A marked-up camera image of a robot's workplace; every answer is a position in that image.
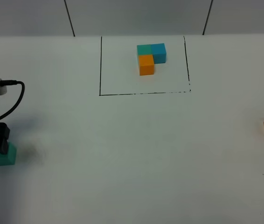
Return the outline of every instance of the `white surface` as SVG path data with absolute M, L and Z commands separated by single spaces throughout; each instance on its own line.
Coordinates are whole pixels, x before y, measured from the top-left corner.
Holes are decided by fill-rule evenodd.
M 76 35 L 199 34 L 211 0 L 67 0 Z
M 165 43 L 166 63 L 155 73 L 140 76 L 137 45 Z M 101 95 L 152 92 L 189 92 L 183 36 L 122 36 L 102 38 Z
M 72 36 L 63 0 L 0 0 L 0 36 Z
M 100 38 L 0 39 L 0 223 L 264 224 L 264 35 L 186 45 L 191 93 L 100 97 Z
M 215 0 L 205 34 L 263 34 L 264 0 Z

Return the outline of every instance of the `stacked cubes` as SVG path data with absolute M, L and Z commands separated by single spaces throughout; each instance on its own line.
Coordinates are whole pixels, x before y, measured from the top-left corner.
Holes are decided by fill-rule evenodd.
M 163 43 L 137 45 L 139 74 L 141 76 L 153 75 L 155 64 L 165 63 L 166 50 Z

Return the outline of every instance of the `white table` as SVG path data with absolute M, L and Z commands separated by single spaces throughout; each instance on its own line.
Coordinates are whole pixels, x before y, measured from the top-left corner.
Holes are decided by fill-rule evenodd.
M 0 223 L 263 224 L 264 35 L 186 36 L 191 92 L 166 94 L 99 96 L 100 43 L 0 38 L 26 84 Z

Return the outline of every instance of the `black rectangle outline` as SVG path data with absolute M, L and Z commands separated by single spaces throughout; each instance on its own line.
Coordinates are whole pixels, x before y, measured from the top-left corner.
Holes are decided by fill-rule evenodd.
M 186 56 L 186 65 L 187 65 L 187 73 L 188 73 L 188 81 L 190 87 L 190 76 L 189 76 L 189 68 L 188 68 L 188 59 L 187 59 L 187 50 L 186 50 L 186 40 L 184 37 L 184 45 L 185 45 L 185 56 Z M 100 88 L 99 88 L 99 96 L 126 96 L 126 95 L 146 95 L 146 94 L 164 94 L 164 93 L 184 93 L 186 91 L 180 92 L 144 92 L 144 93 L 122 93 L 122 94 L 103 94 L 101 95 L 101 76 L 102 76 L 102 36 L 101 36 L 101 59 L 100 59 Z

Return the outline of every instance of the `blue cube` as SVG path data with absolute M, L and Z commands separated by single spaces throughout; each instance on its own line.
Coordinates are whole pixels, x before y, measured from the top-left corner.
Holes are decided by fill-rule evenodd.
M 155 64 L 165 63 L 166 62 L 166 50 L 165 44 L 151 44 L 152 54 Z

